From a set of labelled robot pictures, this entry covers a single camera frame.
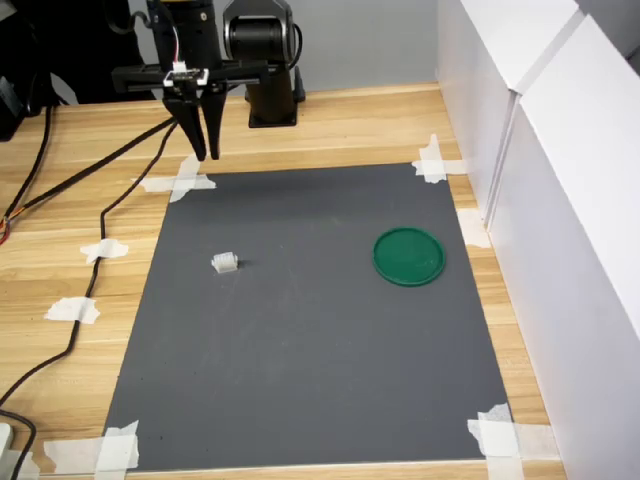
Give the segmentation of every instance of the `masking tape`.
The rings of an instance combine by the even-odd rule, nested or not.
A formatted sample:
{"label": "masking tape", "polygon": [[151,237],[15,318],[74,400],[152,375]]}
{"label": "masking tape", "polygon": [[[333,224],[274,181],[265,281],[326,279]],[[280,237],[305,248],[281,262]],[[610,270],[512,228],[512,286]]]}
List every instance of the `masking tape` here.
{"label": "masking tape", "polygon": [[[0,457],[0,478],[11,478],[20,453],[22,452],[16,450],[7,450],[2,453],[2,457]],[[33,461],[33,452],[29,452],[22,463],[18,479],[38,480],[38,478],[40,478],[40,468]]]}
{"label": "masking tape", "polygon": [[87,256],[87,264],[93,263],[98,257],[120,258],[129,253],[129,247],[112,238],[105,238],[100,243],[81,247],[80,251]]}
{"label": "masking tape", "polygon": [[423,176],[427,183],[438,183],[447,179],[447,175],[466,175],[467,169],[463,160],[442,159],[438,136],[431,135],[429,145],[420,149],[420,160],[413,162],[416,176]]}
{"label": "masking tape", "polygon": [[96,301],[87,297],[62,298],[54,303],[45,314],[46,320],[75,322],[93,325],[100,316]]}
{"label": "masking tape", "polygon": [[169,203],[174,203],[181,200],[191,190],[216,188],[215,182],[209,180],[209,177],[198,175],[201,165],[202,162],[195,155],[190,155],[180,164],[177,176],[145,178],[140,185],[150,193],[171,192]]}
{"label": "masking tape", "polygon": [[104,437],[44,442],[44,452],[61,475],[95,474],[100,480],[120,480],[138,467],[138,422],[109,428]]}
{"label": "masking tape", "polygon": [[491,240],[489,240],[489,234],[484,228],[480,210],[477,208],[461,208],[457,213],[464,243],[480,248],[491,248]]}
{"label": "masking tape", "polygon": [[560,460],[553,429],[513,423],[507,404],[478,412],[467,428],[487,459],[490,480],[524,479],[523,460]]}

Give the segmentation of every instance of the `white plastic object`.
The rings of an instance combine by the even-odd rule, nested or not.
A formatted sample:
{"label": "white plastic object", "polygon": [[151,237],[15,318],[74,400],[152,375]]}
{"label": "white plastic object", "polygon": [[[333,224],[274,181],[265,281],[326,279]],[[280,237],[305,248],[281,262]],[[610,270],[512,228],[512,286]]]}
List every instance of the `white plastic object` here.
{"label": "white plastic object", "polygon": [[0,423],[0,458],[9,450],[13,440],[11,425]]}
{"label": "white plastic object", "polygon": [[238,256],[233,252],[221,253],[213,257],[211,265],[218,273],[235,272],[238,270]]}

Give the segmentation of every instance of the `green plastic lid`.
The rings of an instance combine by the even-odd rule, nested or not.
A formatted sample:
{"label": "green plastic lid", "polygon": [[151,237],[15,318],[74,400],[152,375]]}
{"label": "green plastic lid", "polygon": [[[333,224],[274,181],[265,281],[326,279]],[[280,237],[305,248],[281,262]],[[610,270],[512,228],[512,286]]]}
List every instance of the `green plastic lid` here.
{"label": "green plastic lid", "polygon": [[430,233],[418,228],[394,228],[373,247],[373,264],[386,280],[401,287],[432,282],[446,263],[444,248]]}

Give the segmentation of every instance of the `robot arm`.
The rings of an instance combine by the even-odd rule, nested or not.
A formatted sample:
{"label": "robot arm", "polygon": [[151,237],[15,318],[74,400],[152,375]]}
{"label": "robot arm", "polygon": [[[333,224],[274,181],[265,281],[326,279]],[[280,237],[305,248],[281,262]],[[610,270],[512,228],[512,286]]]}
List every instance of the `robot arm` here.
{"label": "robot arm", "polygon": [[199,160],[207,154],[199,108],[211,156],[218,159],[227,93],[237,85],[247,84],[250,127],[296,125],[297,104],[305,99],[295,66],[302,37],[284,0],[233,0],[227,6],[224,43],[230,60],[221,56],[213,0],[147,0],[147,6],[160,65],[118,68],[114,84],[123,92],[162,88],[165,107]]}

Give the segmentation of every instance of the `wooden table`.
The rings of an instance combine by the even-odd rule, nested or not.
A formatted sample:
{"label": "wooden table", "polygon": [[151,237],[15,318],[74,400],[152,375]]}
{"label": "wooden table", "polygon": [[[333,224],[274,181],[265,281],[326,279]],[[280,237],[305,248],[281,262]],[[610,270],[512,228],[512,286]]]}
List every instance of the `wooden table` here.
{"label": "wooden table", "polygon": [[[54,115],[51,143],[33,198],[168,118],[159,102],[61,107]],[[437,85],[413,85],[311,94],[301,106],[297,128],[250,130],[248,107],[230,99],[222,128],[223,158],[201,171],[247,172],[412,162],[436,133],[445,160],[460,159]],[[0,144],[0,206],[6,208],[33,164],[44,115],[28,119],[10,143]],[[62,297],[84,295],[91,266],[80,247],[99,241],[99,213],[130,184],[155,154],[162,134],[108,167],[30,211],[14,224],[0,247],[0,391],[22,373],[62,351],[71,323],[44,320]],[[175,175],[191,153],[177,130],[152,176]],[[450,176],[457,208],[475,208],[466,176]],[[112,238],[129,245],[124,258],[103,263],[94,291],[101,315],[83,325],[73,354],[38,373],[6,408],[38,427],[35,460],[53,472],[46,440],[84,439],[102,434],[154,247],[168,193],[137,189],[107,217]],[[468,247],[500,370],[519,423],[548,424],[527,351],[492,249]],[[14,449],[26,438],[17,428]],[[560,462],[528,462],[527,478],[565,478]],[[147,475],[130,473],[129,476]],[[301,467],[154,475],[153,478],[216,479],[484,479],[484,461],[410,465]]]}

